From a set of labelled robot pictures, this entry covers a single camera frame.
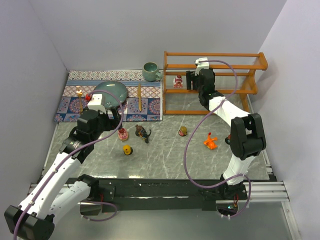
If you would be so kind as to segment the pink bear strawberry cake toy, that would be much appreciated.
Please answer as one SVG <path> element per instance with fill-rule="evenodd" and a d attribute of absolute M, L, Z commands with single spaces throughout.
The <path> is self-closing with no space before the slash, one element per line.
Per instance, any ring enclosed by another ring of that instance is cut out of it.
<path fill-rule="evenodd" d="M 173 87 L 176 89 L 183 88 L 183 78 L 180 74 L 173 79 Z"/>

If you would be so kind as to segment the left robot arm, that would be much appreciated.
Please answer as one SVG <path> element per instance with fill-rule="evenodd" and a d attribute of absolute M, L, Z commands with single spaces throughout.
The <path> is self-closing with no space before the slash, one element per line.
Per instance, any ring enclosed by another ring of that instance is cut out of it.
<path fill-rule="evenodd" d="M 78 202 L 103 199 L 99 180 L 86 174 L 65 193 L 58 194 L 94 150 L 94 144 L 102 141 L 101 134 L 109 131 L 113 135 L 122 127 L 123 116 L 116 107 L 111 112 L 113 118 L 101 110 L 86 108 L 35 189 L 18 206 L 6 209 L 4 218 L 13 239 L 48 240 L 61 217 Z"/>

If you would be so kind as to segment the pink bear donut toy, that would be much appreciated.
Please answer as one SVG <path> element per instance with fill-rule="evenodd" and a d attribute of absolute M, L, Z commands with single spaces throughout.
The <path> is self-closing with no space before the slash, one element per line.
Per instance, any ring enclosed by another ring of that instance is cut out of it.
<path fill-rule="evenodd" d="M 129 138 L 129 134 L 125 128 L 122 127 L 118 130 L 118 138 L 121 141 L 126 141 Z"/>

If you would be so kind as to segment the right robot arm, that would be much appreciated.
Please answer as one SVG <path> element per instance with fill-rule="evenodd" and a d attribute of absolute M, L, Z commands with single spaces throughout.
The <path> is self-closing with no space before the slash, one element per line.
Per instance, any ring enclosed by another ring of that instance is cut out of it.
<path fill-rule="evenodd" d="M 232 155 L 227 169 L 221 175 L 223 184 L 216 194 L 222 199 L 231 199 L 242 190 L 244 175 L 252 161 L 266 148 L 262 118 L 258 113 L 244 111 L 217 90 L 212 68 L 186 72 L 186 87 L 197 90 L 200 104 L 216 114 L 230 126 L 225 142 Z"/>

